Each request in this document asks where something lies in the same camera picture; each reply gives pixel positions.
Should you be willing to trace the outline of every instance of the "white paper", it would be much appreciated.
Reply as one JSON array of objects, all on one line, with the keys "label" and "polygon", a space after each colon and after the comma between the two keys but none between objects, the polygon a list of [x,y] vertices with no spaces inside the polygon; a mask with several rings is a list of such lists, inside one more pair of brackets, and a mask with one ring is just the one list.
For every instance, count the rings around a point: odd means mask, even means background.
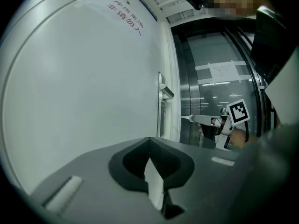
[{"label": "white paper", "polygon": [[83,5],[105,16],[118,29],[127,33],[131,39],[137,39],[138,46],[148,46],[150,29],[144,23],[144,20],[139,20],[142,16],[135,12],[133,5],[126,3],[124,0],[78,0],[74,7],[81,8]]},{"label": "white paper", "polygon": [[299,48],[285,64],[280,73],[265,89],[282,124],[299,122]]},{"label": "white paper", "polygon": [[213,83],[240,80],[239,73],[233,62],[208,64]]}]

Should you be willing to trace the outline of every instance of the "robotic arm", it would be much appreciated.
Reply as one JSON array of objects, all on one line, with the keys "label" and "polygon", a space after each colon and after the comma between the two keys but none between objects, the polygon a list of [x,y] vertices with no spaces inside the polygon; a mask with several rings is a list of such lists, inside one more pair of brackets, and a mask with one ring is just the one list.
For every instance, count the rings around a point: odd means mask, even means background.
[{"label": "robotic arm", "polygon": [[230,141],[229,135],[233,131],[235,126],[232,124],[231,118],[225,108],[221,110],[221,116],[190,115],[187,118],[190,122],[195,122],[207,126],[215,126],[218,128],[222,127],[222,121],[224,121],[221,133],[216,140],[216,148],[229,151],[229,149],[227,149]]}]

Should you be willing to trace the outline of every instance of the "white wall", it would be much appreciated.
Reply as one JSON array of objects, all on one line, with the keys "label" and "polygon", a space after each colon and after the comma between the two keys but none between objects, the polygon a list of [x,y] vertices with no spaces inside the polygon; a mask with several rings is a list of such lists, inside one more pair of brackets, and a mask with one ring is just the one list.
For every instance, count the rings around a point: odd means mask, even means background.
[{"label": "white wall", "polygon": [[171,86],[171,69],[177,68],[165,48],[164,21],[156,22],[138,0],[129,1],[144,24],[143,36],[105,3],[45,0],[5,38],[2,138],[26,192],[82,153],[156,135],[158,72]]},{"label": "white wall", "polygon": [[[165,133],[163,138],[179,142],[180,135],[180,87],[178,76],[178,60],[175,50],[171,28],[163,12],[154,0],[145,0],[150,8],[158,16],[161,24],[163,46],[164,46],[164,65],[167,86],[175,94],[172,101],[166,104]],[[163,180],[149,160],[145,169],[146,181],[149,183],[149,198],[154,206],[159,210],[163,204]]]}]

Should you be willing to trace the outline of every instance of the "gray surface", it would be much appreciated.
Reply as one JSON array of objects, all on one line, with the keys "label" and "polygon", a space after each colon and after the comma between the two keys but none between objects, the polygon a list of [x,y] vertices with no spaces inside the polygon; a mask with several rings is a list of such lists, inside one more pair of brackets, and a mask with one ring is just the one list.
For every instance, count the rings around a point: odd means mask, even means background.
[{"label": "gray surface", "polygon": [[[195,170],[187,183],[181,188],[169,190],[172,202],[185,210],[181,216],[187,216],[202,201],[206,191],[218,185],[217,181],[232,168],[211,158],[216,156],[234,161],[238,154],[157,139],[191,156],[195,163]],[[125,190],[108,171],[108,162],[115,153],[140,140],[130,140],[79,156],[44,180],[32,197],[43,204],[68,177],[75,175],[84,182],[61,215],[62,218],[78,224],[164,222],[147,194]]]},{"label": "gray surface", "polygon": [[140,140],[123,142],[79,156],[43,181],[32,197],[43,203],[62,182],[75,175],[82,178],[84,183],[62,215],[63,218],[79,224],[163,221],[164,218],[146,193],[125,190],[108,170],[108,162],[113,154]]},{"label": "gray surface", "polygon": [[188,42],[196,66],[243,60],[233,42],[221,33],[193,36]]},{"label": "gray surface", "polygon": [[239,76],[250,75],[250,72],[246,65],[236,65],[235,67],[238,71]]},{"label": "gray surface", "polygon": [[211,79],[212,78],[212,74],[210,72],[210,69],[197,70],[196,73],[197,73],[198,80]]}]

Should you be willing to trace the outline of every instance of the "ceiling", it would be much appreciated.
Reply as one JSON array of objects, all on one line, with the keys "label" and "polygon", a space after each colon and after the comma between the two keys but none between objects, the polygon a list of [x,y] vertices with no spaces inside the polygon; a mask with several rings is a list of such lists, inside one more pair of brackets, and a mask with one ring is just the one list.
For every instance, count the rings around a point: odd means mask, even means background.
[{"label": "ceiling", "polygon": [[203,7],[195,10],[186,0],[154,0],[161,8],[171,27],[201,18],[213,17]]}]

